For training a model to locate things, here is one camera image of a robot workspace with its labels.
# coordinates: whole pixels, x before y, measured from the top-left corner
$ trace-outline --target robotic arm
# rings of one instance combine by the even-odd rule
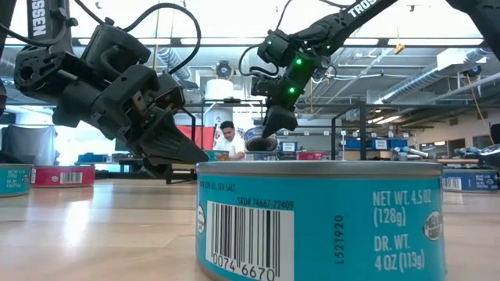
[[[201,30],[194,16],[183,7],[162,3],[122,29],[87,10],[99,25],[78,58],[73,54],[70,34],[70,27],[78,22],[70,18],[68,1],[27,0],[30,40],[16,57],[16,87],[26,96],[57,105],[54,124],[76,127],[85,121],[110,140],[124,141],[132,153],[144,157],[145,168],[155,176],[162,175],[171,163],[208,161],[208,156],[177,129],[173,119],[185,101],[180,85],[170,74],[188,63],[199,49]],[[86,9],[80,0],[75,2]],[[195,23],[198,44],[184,62],[169,74],[158,76],[144,65],[151,52],[127,32],[161,8],[186,13]]]
[[[266,119],[263,137],[285,128],[294,130],[297,119],[293,111],[298,97],[316,69],[328,64],[352,32],[384,11],[397,0],[357,0],[339,13],[325,16],[305,30],[285,34],[269,31],[258,47],[258,56],[276,67],[286,67],[282,76],[257,76],[252,95],[266,96]],[[500,58],[500,2],[498,0],[447,0],[455,9],[470,16],[497,58]]]

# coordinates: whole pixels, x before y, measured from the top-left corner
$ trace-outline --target ceiling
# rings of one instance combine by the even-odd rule
[[[126,26],[133,18],[136,18],[140,11],[158,1],[142,0],[140,2],[129,2],[127,5],[120,5],[114,2],[118,0],[88,0],[84,1],[101,18],[109,16],[113,18],[117,25]],[[176,1],[177,4],[186,5],[198,18],[202,26],[203,37],[263,37],[266,31],[273,28],[275,22],[284,6],[285,0],[186,0]],[[336,0],[341,4],[350,4],[353,1]],[[21,34],[26,33],[26,2],[18,2],[16,7],[15,21],[12,29]],[[72,16],[80,21],[80,26],[72,29],[73,37],[90,37],[95,27],[95,23],[84,14],[80,7],[71,2]],[[313,21],[325,16],[328,13],[337,12],[337,9],[322,2],[296,0],[290,4],[281,26],[285,32],[295,32],[307,27]],[[194,29],[189,19],[180,13],[172,13],[171,10],[162,10],[159,18],[151,15],[141,23],[132,34],[136,37],[194,37]],[[443,19],[439,21],[436,28],[436,21],[422,19]],[[397,37],[400,38],[481,38],[481,35],[470,22],[470,19],[460,12],[451,9],[444,0],[402,0],[397,5],[393,5],[379,16],[371,20],[368,24],[357,30],[352,37]],[[12,62],[16,53],[22,46],[7,46],[2,56],[0,64],[0,75],[8,84],[10,105],[40,104],[39,101],[24,97],[15,90],[12,82],[13,68]],[[192,51],[190,47],[172,48],[180,59],[189,56]],[[207,80],[215,78],[215,67],[218,61],[227,60],[235,69],[238,68],[238,60],[246,47],[224,46],[201,47],[198,54],[187,65],[190,73],[188,80],[197,83],[200,91],[186,91],[187,102],[199,103],[201,94],[205,88]],[[76,56],[80,56],[84,47],[74,47]],[[394,54],[394,49],[375,48],[366,46],[365,48],[341,48],[335,52],[331,61],[337,70],[337,76],[324,79],[321,83],[311,82],[305,88],[305,93],[299,99],[299,104],[307,104],[298,109],[298,113],[310,114],[311,118],[322,118],[323,115],[331,115],[339,111],[338,108],[322,108],[317,105],[322,104],[351,104],[358,100],[377,100],[404,80],[415,77],[429,70],[429,66],[437,63],[438,55],[446,51],[443,45],[440,48],[406,48],[398,55]],[[265,64],[256,54],[255,50],[249,52],[243,61],[243,69],[248,71],[249,66],[261,66],[269,70],[273,67]],[[158,72],[167,68],[167,64],[161,59],[156,59],[152,55],[147,62],[148,66],[155,67]],[[482,77],[487,77],[498,72],[498,60],[493,55],[486,56],[486,63],[481,63]],[[248,77],[239,76],[238,73],[231,78],[235,90],[242,90],[250,98],[249,91],[251,80]],[[460,87],[468,84],[463,77],[457,78],[457,73],[448,73],[435,83],[426,85],[401,98],[393,101],[397,104],[426,104],[432,98],[441,94],[455,90],[460,83]],[[489,105],[498,102],[491,95],[495,94],[496,84],[484,85],[484,96],[488,98]],[[470,91],[458,93],[452,97],[445,98],[440,102],[456,102],[459,104],[473,104]],[[385,109],[383,112],[374,111],[369,118],[379,115],[394,115],[398,108]],[[436,115],[432,108],[425,108],[411,111],[406,117],[419,116],[427,117],[429,114]]]

